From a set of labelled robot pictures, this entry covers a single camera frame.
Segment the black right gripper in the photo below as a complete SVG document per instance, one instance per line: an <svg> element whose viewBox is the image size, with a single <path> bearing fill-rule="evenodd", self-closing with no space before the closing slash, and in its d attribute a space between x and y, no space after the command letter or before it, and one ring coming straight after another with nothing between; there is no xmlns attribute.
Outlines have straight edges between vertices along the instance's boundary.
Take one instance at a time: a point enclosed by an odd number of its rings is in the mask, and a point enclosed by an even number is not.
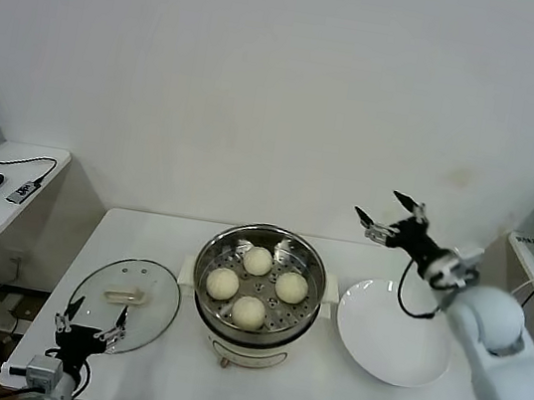
<svg viewBox="0 0 534 400"><path fill-rule="evenodd" d="M439 247L427 233L430 225L426 223L428 218L424 203L419 204L412 197L398 190L394 190L393 193L412 217L392 224L391 227L374 222L363 209L357 206L354 209L364 228L366 238L386 242L386 246L390 249L404 250L417 264L418 273L423 275L432 263L446 254L446 249Z"/></svg>

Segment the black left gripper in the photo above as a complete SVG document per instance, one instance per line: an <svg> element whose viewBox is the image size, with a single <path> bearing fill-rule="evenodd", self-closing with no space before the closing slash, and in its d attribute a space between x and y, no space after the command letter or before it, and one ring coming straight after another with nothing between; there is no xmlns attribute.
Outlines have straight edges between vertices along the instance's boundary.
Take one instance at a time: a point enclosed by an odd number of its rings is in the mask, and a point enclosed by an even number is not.
<svg viewBox="0 0 534 400"><path fill-rule="evenodd" d="M119 341L125 338L129 307L125 305L114 326L108 330L87 327L71 321L82 307L85 298L71 301L65 311L55 315L55 343L57 357L69 363L84 364L89 356L110 352Z"/></svg>

